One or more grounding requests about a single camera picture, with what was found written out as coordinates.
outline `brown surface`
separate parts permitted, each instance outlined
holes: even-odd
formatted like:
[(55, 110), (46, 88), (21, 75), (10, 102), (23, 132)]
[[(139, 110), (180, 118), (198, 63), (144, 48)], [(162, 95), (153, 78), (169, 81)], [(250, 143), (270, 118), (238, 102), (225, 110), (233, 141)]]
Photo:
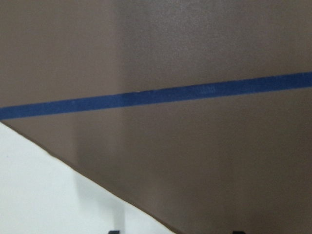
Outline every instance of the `brown surface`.
[[(0, 106), (312, 70), (311, 1), (0, 7)], [(177, 232), (310, 233), (311, 98), (301, 89), (4, 123)]]

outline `blue line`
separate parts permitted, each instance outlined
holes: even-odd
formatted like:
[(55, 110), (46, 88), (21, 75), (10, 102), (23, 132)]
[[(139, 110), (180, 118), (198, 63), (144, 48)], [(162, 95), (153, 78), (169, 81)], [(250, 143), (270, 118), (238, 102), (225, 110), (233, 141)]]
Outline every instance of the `blue line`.
[(312, 72), (0, 108), (0, 120), (312, 87)]

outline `black object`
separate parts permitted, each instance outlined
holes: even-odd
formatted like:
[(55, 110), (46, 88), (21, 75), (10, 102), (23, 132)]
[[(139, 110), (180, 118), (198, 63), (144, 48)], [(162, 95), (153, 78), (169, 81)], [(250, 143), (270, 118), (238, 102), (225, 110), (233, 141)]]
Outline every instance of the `black object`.
[(119, 234), (119, 233), (120, 233), (120, 231), (117, 231), (117, 230), (116, 230), (116, 231), (109, 231), (109, 232), (108, 232), (108, 234)]

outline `white surface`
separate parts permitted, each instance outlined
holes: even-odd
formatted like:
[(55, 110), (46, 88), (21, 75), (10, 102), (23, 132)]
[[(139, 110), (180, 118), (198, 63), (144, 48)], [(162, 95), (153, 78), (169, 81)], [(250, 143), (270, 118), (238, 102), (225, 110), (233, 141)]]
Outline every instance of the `white surface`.
[(172, 234), (0, 123), (1, 234)]

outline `tape strip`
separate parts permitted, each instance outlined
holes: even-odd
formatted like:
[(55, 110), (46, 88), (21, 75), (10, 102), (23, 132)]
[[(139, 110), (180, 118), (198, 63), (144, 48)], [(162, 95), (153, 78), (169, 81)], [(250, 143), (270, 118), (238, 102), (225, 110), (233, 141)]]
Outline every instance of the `tape strip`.
[(0, 120), (312, 87), (312, 72), (0, 108)]

